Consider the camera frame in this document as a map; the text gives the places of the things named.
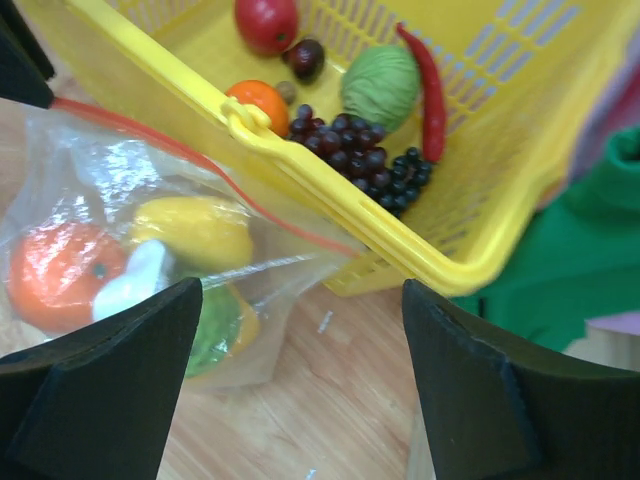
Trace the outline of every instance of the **yellow plastic basket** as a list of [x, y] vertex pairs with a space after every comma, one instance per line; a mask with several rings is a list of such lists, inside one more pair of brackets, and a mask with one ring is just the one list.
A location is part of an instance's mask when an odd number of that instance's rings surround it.
[[[19, 3], [100, 104], [266, 181], [362, 240], [371, 252], [328, 282], [340, 295], [406, 277], [463, 295], [495, 278], [537, 201], [562, 180], [640, 24], [638, 0], [299, 0], [300, 34], [318, 37], [330, 59], [299, 99], [323, 118], [341, 110], [340, 75], [360, 51], [400, 43], [396, 22], [437, 55], [447, 150], [401, 223], [302, 146], [225, 103], [222, 92], [237, 81], [293, 80], [278, 58], [248, 53], [232, 0]], [[420, 144], [420, 121], [416, 114], [389, 137], [391, 157]]]

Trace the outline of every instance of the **pink object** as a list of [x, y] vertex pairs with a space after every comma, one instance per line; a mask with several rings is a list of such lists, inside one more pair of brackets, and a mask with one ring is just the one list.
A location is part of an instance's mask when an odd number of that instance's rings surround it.
[[594, 318], [588, 320], [587, 324], [599, 330], [640, 336], [640, 312], [628, 312], [610, 317]]
[[583, 129], [569, 171], [570, 183], [579, 180], [600, 160], [609, 135], [640, 124], [640, 33], [629, 42], [627, 59]]

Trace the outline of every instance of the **green fruit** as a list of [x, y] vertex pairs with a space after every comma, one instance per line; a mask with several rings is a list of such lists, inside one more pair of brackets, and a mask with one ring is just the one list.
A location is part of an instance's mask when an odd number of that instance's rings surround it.
[[[190, 272], [185, 277], [206, 275]], [[187, 378], [207, 372], [227, 356], [240, 331], [240, 317], [240, 304], [229, 287], [206, 285], [203, 279], [200, 323], [189, 355]]]
[[394, 132], [409, 118], [420, 93], [420, 71], [404, 47], [367, 48], [342, 76], [346, 113]]

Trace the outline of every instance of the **grape bunch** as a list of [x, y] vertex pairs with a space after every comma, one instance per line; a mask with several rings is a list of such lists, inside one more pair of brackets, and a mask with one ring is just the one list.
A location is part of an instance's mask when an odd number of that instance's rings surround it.
[[396, 217], [429, 183], [432, 165], [424, 161], [420, 150], [408, 148], [387, 167], [387, 152], [378, 146], [386, 135], [384, 128], [355, 115], [341, 113], [328, 125], [313, 116], [309, 105], [300, 105], [289, 132], [290, 140], [322, 158]]

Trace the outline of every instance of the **red chili pepper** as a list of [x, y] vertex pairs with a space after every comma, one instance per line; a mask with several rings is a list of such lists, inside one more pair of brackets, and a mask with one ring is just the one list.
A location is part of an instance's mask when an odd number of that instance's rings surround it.
[[422, 154], [429, 162], [438, 163], [444, 151], [445, 131], [447, 128], [447, 111], [444, 105], [444, 94], [438, 66], [425, 44], [419, 38], [407, 32], [401, 23], [396, 25], [396, 31], [407, 43], [418, 64], [422, 77], [424, 93]]

